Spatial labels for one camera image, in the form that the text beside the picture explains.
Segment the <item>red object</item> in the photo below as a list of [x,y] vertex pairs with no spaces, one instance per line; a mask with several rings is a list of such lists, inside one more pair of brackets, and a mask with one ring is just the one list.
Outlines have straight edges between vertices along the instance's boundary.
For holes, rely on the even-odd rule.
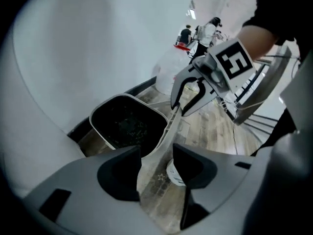
[[185,46],[182,46],[182,45],[180,45],[180,44],[183,44],[183,45],[184,45],[184,43],[179,42],[178,45],[174,45],[174,47],[176,47],[177,49],[184,50],[184,51],[190,51],[190,49],[188,49],[188,48],[186,48]]

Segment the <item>cable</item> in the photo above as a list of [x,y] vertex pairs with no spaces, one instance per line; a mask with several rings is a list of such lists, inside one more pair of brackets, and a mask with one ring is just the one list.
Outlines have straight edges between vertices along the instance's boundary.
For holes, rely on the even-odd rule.
[[293,59],[293,58],[299,59],[299,57],[288,57],[288,56],[282,56],[282,55],[265,55],[264,57],[282,57],[282,58],[290,58],[290,59]]
[[299,61],[299,58],[295,61],[293,67],[292,67],[292,70],[291,70],[291,79],[293,79],[293,70],[294,70],[294,67],[296,65],[296,63]]
[[229,103],[229,104],[232,104],[232,105],[236,108],[236,110],[245,110],[245,109],[251,108],[251,107],[253,107],[253,106],[262,104],[262,103],[265,102],[265,100],[263,100],[263,101],[261,101],[261,102],[258,102],[258,103],[255,103],[255,104],[251,104],[251,105],[249,105],[249,106],[247,106],[247,107],[243,107],[243,108],[238,108],[236,101],[235,101],[235,102],[229,102],[229,101],[227,101],[227,100],[225,100],[225,99],[223,99],[218,105],[221,106],[221,107],[224,109],[223,106],[224,106],[226,103]]
[[233,137],[234,137],[234,143],[235,143],[235,149],[236,149],[236,154],[238,155],[238,150],[237,150],[237,145],[236,145],[236,139],[235,139],[235,122],[234,122],[234,126],[233,126]]

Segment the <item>ceiling light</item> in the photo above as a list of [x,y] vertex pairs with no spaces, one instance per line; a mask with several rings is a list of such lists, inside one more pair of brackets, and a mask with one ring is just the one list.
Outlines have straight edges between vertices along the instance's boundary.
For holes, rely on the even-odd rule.
[[191,9],[190,9],[190,14],[191,14],[191,17],[192,17],[193,19],[196,19],[196,14],[195,14],[195,11],[194,11],[194,10],[191,10]]
[[278,97],[278,99],[279,99],[279,101],[283,104],[284,103],[284,101],[282,100],[282,98],[279,96]]

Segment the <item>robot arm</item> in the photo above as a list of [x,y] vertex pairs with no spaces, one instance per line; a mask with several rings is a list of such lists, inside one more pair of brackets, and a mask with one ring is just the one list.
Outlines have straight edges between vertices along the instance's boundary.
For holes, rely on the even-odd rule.
[[188,116],[217,96],[224,98],[229,91],[235,93],[255,72],[253,62],[239,39],[214,46],[203,57],[195,58],[177,74],[171,107],[179,103],[186,83],[197,81],[200,92],[184,107],[182,116]]

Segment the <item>person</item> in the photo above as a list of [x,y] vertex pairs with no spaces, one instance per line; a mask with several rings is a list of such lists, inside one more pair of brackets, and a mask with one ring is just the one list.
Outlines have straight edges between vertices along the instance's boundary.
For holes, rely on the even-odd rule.
[[[274,45],[282,45],[285,40],[296,42],[303,61],[312,48],[311,18],[305,15],[311,9],[310,0],[257,0],[254,16],[243,24],[237,35],[252,60],[270,51]],[[286,109],[279,118],[268,140],[259,148],[273,146],[282,136],[292,133],[296,127]]]
[[[218,17],[212,18],[206,25],[203,26],[204,36],[201,37],[201,39],[199,39],[197,50],[193,55],[192,59],[190,60],[189,64],[191,64],[196,57],[202,56],[207,52],[207,49],[210,47],[210,44],[213,41],[213,37],[216,32],[217,26],[222,26],[221,19]],[[199,26],[196,28],[196,34],[199,36],[198,31]]]
[[191,30],[190,30],[191,26],[190,25],[186,25],[186,29],[183,29],[180,33],[180,39],[179,41],[183,44],[185,44],[185,46],[187,44],[190,43],[191,41]]

